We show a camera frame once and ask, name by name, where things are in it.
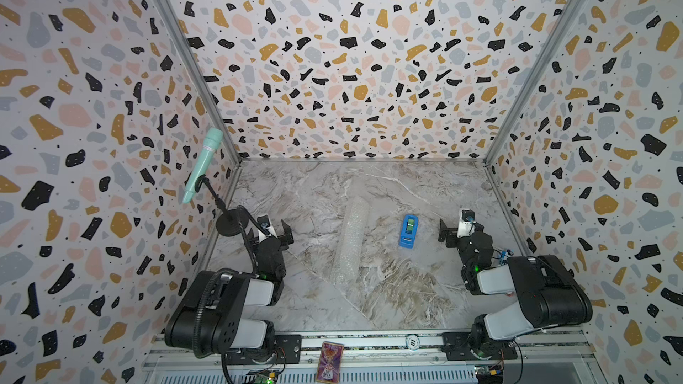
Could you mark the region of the clear bubble wrap sheet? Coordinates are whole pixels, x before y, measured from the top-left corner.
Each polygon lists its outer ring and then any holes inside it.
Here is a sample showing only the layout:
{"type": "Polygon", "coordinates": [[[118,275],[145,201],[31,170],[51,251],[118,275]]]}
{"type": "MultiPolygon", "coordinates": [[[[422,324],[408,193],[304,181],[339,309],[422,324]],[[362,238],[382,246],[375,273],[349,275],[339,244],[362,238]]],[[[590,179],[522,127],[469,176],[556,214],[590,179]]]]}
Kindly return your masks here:
{"type": "Polygon", "coordinates": [[[370,204],[363,197],[352,197],[347,204],[330,274],[333,284],[342,291],[347,291],[359,276],[369,211],[370,204]]]}

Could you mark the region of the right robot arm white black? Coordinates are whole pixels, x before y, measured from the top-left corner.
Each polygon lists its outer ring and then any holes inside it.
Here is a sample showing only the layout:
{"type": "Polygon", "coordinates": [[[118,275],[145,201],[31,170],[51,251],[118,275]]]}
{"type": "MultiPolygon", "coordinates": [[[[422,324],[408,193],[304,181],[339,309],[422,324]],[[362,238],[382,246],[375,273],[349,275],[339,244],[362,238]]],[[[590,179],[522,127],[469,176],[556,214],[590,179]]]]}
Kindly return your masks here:
{"type": "Polygon", "coordinates": [[[558,257],[505,257],[499,252],[499,264],[494,265],[493,238],[476,221],[474,211],[462,210],[455,228],[441,220],[439,242],[457,250],[461,278],[471,294],[516,297],[514,304],[475,318],[466,340],[474,357],[501,356],[519,336],[591,321],[588,296],[558,257]]]}

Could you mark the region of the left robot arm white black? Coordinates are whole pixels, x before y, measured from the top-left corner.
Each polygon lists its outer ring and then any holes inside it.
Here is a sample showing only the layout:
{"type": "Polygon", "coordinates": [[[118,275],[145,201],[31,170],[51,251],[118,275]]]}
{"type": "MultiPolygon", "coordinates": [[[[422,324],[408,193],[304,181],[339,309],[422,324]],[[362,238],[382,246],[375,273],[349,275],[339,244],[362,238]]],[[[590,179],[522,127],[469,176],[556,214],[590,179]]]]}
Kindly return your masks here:
{"type": "Polygon", "coordinates": [[[293,243],[293,232],[281,222],[277,234],[267,216],[256,220],[259,233],[245,233],[255,269],[251,273],[231,268],[199,272],[186,291],[164,332],[170,348],[189,350],[197,358],[237,355],[255,363],[269,362],[279,352],[274,325],[243,316],[246,307],[272,307],[284,289],[284,251],[293,243]]]}

